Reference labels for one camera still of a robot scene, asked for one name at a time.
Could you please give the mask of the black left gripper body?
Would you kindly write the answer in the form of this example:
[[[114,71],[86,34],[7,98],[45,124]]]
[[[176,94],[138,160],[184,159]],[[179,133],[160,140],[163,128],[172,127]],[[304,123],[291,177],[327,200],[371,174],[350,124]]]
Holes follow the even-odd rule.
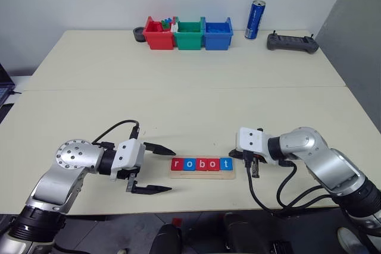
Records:
[[[127,179],[126,192],[131,192],[133,182],[143,164],[143,143],[120,143],[114,159],[114,179]]]

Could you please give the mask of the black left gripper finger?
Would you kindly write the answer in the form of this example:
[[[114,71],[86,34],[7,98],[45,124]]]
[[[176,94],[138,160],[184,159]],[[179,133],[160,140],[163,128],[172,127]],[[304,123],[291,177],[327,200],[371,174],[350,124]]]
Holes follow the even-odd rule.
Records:
[[[145,150],[150,151],[153,154],[164,156],[176,156],[176,153],[174,151],[162,145],[149,142],[144,142],[143,144],[145,145]]]
[[[131,193],[140,194],[140,195],[155,195],[158,193],[166,192],[171,190],[171,187],[166,186],[156,186],[156,185],[147,185],[145,187],[141,187],[137,185],[137,181],[133,182],[133,186],[131,189]]]

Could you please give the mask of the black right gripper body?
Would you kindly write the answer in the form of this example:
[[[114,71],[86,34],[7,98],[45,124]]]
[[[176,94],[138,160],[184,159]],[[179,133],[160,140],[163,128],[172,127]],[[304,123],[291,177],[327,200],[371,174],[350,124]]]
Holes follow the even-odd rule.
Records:
[[[259,163],[262,162],[266,164],[264,157],[248,150],[239,151],[238,155],[239,159],[243,160],[245,168],[251,169],[251,176],[253,178],[259,178]]]

